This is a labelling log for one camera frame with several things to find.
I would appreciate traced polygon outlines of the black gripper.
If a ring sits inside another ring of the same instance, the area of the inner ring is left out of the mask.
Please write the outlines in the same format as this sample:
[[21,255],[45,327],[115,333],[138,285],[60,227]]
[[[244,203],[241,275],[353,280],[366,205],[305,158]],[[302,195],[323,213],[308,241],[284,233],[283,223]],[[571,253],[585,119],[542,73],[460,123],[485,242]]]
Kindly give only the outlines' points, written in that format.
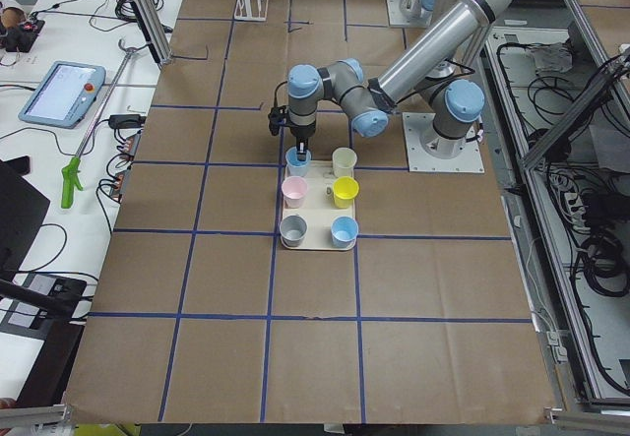
[[[305,147],[308,146],[309,139],[315,134],[315,117],[307,117],[302,120],[292,113],[286,105],[273,106],[268,114],[269,131],[272,136],[277,136],[281,128],[288,128],[295,138],[297,153],[305,155]],[[310,149],[306,149],[306,159],[311,159]]]

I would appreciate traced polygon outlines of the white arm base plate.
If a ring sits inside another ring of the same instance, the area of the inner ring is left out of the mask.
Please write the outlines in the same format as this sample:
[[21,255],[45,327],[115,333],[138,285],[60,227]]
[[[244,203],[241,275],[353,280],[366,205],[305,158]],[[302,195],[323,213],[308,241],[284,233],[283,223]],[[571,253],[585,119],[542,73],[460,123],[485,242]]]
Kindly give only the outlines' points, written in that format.
[[427,28],[435,0],[386,0],[391,28]]
[[433,113],[404,112],[402,115],[409,171],[413,173],[484,172],[474,128],[464,138],[441,137],[433,126]]

